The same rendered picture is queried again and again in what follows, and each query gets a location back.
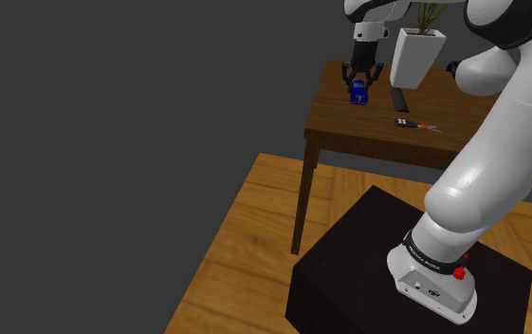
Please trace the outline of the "brown wooden table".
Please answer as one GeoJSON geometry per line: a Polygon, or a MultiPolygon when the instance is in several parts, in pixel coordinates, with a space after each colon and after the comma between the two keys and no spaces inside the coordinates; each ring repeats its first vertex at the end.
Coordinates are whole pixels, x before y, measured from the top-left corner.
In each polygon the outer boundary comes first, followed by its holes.
{"type": "Polygon", "coordinates": [[[497,101],[458,90],[450,74],[433,68],[421,85],[405,94],[409,113],[394,110],[389,75],[373,85],[366,106],[349,103],[339,70],[342,60],[328,60],[304,127],[306,146],[291,252],[297,254],[314,170],[320,150],[384,159],[445,170],[480,127],[497,101]],[[434,125],[441,133],[397,127],[396,119],[434,125]]]}

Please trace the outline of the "white planter with green plant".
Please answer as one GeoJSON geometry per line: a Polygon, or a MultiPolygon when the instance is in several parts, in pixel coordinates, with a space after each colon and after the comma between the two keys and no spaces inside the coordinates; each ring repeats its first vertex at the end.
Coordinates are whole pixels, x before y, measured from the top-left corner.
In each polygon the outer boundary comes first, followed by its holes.
{"type": "Polygon", "coordinates": [[[393,87],[416,89],[427,75],[447,40],[435,24],[447,5],[418,3],[415,23],[400,29],[390,74],[393,87]]]}

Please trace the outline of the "black car key fob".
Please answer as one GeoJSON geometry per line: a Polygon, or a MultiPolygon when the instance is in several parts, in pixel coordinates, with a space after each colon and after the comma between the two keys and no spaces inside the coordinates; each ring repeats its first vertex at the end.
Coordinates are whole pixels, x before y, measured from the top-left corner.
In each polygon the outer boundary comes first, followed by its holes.
{"type": "Polygon", "coordinates": [[[412,128],[412,129],[425,129],[425,130],[431,130],[434,132],[441,133],[441,130],[438,130],[434,125],[417,123],[415,121],[408,121],[405,119],[396,119],[394,121],[394,125],[397,127],[412,128]]]}

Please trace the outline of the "blue toy car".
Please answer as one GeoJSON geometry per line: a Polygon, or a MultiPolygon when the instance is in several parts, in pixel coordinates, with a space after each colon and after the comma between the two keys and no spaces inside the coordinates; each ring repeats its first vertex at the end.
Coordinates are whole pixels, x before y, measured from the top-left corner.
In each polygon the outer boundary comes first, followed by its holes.
{"type": "Polygon", "coordinates": [[[353,80],[350,86],[350,103],[366,105],[369,100],[367,87],[362,80],[353,80]]]}

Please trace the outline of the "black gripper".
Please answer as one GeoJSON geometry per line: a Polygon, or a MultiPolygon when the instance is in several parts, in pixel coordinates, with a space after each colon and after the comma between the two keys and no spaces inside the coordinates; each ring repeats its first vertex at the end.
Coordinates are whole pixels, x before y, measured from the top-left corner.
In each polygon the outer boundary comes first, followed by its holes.
{"type": "Polygon", "coordinates": [[[383,63],[376,64],[377,41],[355,41],[353,54],[350,62],[341,64],[341,77],[348,88],[352,87],[352,82],[356,73],[364,73],[366,77],[365,88],[368,89],[379,79],[384,68],[383,63]]]}

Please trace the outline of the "dark robot stand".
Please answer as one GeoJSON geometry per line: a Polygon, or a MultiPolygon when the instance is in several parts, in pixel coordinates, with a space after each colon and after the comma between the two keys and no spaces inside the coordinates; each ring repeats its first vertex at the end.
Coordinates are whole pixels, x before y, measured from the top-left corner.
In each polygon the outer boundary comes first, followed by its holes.
{"type": "Polygon", "coordinates": [[[371,187],[301,258],[285,311],[299,334],[524,334],[532,270],[476,243],[474,315],[456,325],[399,293],[387,254],[422,213],[371,187]]]}

